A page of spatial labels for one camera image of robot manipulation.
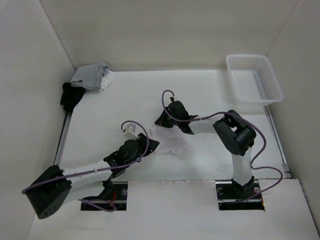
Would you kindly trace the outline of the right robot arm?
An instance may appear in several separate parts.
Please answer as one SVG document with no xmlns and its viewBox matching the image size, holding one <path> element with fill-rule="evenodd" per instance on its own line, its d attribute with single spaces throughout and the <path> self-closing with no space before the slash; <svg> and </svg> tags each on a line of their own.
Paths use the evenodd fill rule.
<svg viewBox="0 0 320 240">
<path fill-rule="evenodd" d="M 154 123 L 168 129 L 177 126 L 188 135 L 216 134 L 231 153 L 233 194 L 238 199 L 249 196 L 250 187 L 255 180 L 250 162 L 252 146 L 257 134 L 248 123 L 240 119 L 236 111 L 229 110 L 221 118 L 205 119 L 190 115 L 180 101 L 172 100 Z"/>
</svg>

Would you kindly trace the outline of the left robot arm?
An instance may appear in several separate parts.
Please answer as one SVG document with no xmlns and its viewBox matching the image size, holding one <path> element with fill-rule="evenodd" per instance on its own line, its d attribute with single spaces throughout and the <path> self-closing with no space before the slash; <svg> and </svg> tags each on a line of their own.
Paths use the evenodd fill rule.
<svg viewBox="0 0 320 240">
<path fill-rule="evenodd" d="M 23 194 L 40 220 L 52 216 L 62 205 L 75 200 L 86 203 L 89 199 L 108 199 L 114 187 L 112 180 L 123 175 L 129 166 L 152 154 L 159 145 L 159 141 L 140 133 L 96 163 L 68 169 L 62 169 L 59 165 L 50 166 L 23 190 Z"/>
</svg>

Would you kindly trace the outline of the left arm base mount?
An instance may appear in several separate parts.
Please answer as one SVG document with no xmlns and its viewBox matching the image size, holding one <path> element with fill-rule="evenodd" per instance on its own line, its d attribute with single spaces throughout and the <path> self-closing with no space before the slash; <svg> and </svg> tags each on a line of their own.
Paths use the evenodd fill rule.
<svg viewBox="0 0 320 240">
<path fill-rule="evenodd" d="M 99 195 L 84 198 L 97 207 L 82 202 L 81 211 L 125 211 L 127 209 L 128 182 L 113 182 L 113 186 L 104 189 Z"/>
</svg>

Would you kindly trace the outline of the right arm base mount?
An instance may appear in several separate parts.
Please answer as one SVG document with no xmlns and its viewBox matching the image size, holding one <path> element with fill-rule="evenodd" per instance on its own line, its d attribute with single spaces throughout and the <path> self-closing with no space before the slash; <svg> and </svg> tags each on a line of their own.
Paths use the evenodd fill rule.
<svg viewBox="0 0 320 240">
<path fill-rule="evenodd" d="M 253 197 L 261 190 L 258 180 L 255 180 L 245 193 L 237 192 L 231 180 L 216 181 L 215 187 L 220 211 L 265 210 L 262 195 L 259 194 Z"/>
</svg>

